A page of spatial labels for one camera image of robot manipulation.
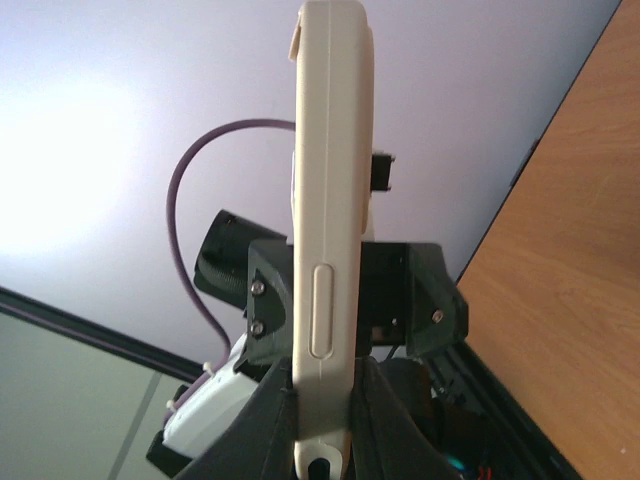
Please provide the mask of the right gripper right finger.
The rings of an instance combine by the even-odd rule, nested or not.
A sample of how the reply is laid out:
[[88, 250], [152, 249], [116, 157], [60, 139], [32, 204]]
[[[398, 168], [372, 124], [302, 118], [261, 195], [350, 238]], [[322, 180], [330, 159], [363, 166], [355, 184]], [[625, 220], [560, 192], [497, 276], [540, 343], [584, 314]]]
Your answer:
[[356, 361], [349, 479], [471, 479], [475, 462], [448, 452], [444, 405], [427, 368], [406, 358]]

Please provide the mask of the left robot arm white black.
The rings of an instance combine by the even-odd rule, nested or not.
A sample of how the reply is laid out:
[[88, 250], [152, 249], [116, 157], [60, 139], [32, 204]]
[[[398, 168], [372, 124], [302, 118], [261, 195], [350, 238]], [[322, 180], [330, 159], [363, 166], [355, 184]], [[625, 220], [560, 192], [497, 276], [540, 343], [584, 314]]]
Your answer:
[[[231, 425], [271, 365], [292, 352], [293, 247], [284, 235], [226, 210], [211, 224], [194, 270], [198, 291], [242, 310], [247, 330], [220, 369], [168, 402], [148, 458], [175, 477]], [[403, 346], [432, 356], [466, 338], [469, 309], [432, 243], [365, 241], [361, 247], [356, 354]]]

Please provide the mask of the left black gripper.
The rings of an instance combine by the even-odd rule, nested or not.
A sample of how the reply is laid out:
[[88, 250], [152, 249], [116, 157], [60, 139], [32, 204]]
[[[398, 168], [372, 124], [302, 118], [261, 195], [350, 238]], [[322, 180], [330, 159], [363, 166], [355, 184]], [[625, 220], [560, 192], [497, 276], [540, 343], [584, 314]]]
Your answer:
[[[246, 360], [269, 365], [292, 352], [293, 248], [281, 240], [249, 247]], [[357, 356], [403, 346], [410, 357], [438, 354], [469, 331], [469, 308], [435, 243], [365, 242], [361, 251]]]

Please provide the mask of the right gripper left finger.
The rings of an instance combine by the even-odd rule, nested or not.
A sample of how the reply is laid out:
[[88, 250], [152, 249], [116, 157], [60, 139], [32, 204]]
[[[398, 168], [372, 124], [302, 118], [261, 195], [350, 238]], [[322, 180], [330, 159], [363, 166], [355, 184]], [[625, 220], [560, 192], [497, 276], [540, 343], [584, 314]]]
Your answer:
[[183, 480], [294, 479], [297, 391], [289, 357], [274, 363], [227, 430], [178, 475]]

